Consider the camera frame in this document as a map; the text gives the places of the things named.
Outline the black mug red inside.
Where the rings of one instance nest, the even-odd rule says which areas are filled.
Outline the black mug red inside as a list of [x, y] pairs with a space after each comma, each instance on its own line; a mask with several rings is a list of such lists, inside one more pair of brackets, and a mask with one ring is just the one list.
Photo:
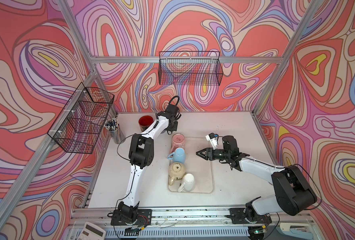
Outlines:
[[154, 118], [150, 115], [142, 116], [138, 120], [141, 132], [144, 132], [154, 122]]

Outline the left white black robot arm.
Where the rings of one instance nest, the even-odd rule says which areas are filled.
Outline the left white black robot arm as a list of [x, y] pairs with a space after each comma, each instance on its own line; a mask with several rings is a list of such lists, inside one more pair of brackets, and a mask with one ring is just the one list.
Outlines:
[[120, 216], [132, 222], [138, 217], [139, 188], [143, 182], [143, 173], [155, 156], [154, 139], [162, 132], [176, 131], [180, 116], [178, 106], [169, 104], [164, 111], [156, 114], [156, 120], [145, 131], [132, 136], [129, 148], [130, 179], [126, 194], [118, 200], [116, 209]]

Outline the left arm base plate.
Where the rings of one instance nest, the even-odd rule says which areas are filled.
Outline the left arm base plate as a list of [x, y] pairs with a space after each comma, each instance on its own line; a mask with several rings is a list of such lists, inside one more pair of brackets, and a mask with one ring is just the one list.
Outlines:
[[111, 219], [112, 226], [148, 226], [152, 220], [152, 210], [129, 210], [127, 212], [114, 210], [107, 214], [107, 217]]

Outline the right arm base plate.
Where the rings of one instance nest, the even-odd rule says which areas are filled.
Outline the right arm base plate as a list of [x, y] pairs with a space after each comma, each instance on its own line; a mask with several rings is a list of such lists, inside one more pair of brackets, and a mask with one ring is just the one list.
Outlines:
[[248, 208], [231, 208], [229, 215], [226, 216], [231, 219], [233, 224], [263, 224], [269, 225], [272, 223], [269, 214], [258, 215], [253, 209]]

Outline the light blue mug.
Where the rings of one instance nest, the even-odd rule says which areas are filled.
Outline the light blue mug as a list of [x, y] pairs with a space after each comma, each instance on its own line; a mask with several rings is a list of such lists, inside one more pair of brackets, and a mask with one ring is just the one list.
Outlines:
[[176, 148], [174, 152], [167, 156], [167, 159], [172, 162], [185, 163], [186, 155], [183, 148]]

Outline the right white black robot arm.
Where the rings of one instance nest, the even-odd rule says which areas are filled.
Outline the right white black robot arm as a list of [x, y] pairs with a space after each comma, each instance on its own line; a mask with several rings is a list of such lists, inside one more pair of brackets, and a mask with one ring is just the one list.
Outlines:
[[230, 135], [222, 137], [222, 149], [217, 147], [219, 135], [211, 133], [205, 138], [211, 147], [197, 151], [197, 156], [206, 161], [227, 164], [232, 170], [252, 174], [273, 186], [273, 195], [258, 197], [245, 204], [241, 215], [247, 222], [255, 223], [270, 213], [284, 212], [295, 216], [316, 203], [314, 190], [297, 166], [284, 167], [259, 161], [241, 152], [236, 139]]

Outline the beige serving tray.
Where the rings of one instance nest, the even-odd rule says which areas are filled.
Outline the beige serving tray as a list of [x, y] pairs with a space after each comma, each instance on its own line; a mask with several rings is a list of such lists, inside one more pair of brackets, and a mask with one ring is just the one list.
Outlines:
[[185, 137], [184, 151], [186, 172], [192, 174], [195, 185], [190, 193], [210, 194], [214, 190], [212, 162], [203, 160], [196, 152], [211, 147], [205, 138]]

